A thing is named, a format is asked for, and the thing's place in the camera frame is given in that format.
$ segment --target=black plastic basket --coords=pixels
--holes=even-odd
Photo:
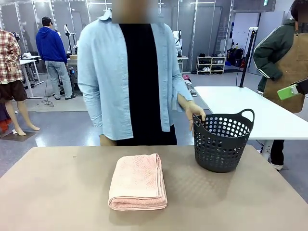
[[[243,117],[243,112],[253,114],[253,121]],[[255,113],[245,109],[237,114],[206,115],[205,122],[193,115],[194,151],[197,163],[213,172],[230,172],[240,162]]]

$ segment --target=denim shirt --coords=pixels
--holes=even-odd
[[[107,12],[81,32],[78,41],[78,86],[98,134],[116,141],[133,138],[133,131],[126,43],[119,24],[113,24],[110,18]],[[167,132],[173,125],[171,110],[182,111],[178,93],[188,101],[193,98],[179,70],[170,27],[163,23],[151,24],[151,27],[157,52],[161,126],[162,131]],[[140,88],[148,87],[146,73],[144,75]],[[140,105],[140,116],[146,116],[142,114],[143,107],[151,105]]]

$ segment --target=brown apron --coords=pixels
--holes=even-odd
[[[277,91],[308,77],[308,34],[294,34],[292,48],[276,65],[283,72],[283,76],[276,81],[268,79],[263,96],[292,113],[301,112],[305,100],[304,95],[297,95],[282,101]]]

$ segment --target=jeans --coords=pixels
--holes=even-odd
[[[273,146],[270,151],[271,163],[274,165],[283,165],[283,143],[284,140],[274,140]]]
[[[68,76],[65,64],[63,62],[55,62],[55,61],[46,61],[45,64],[47,67],[48,78],[51,81],[55,98],[61,97],[58,75],[60,76],[63,83],[65,97],[70,98],[73,92],[72,92],[71,80]]]

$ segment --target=brown table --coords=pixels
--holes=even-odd
[[[159,153],[168,206],[107,205],[124,155]],[[231,173],[199,167],[188,147],[33,148],[0,179],[0,231],[306,231],[308,205],[252,147]]]

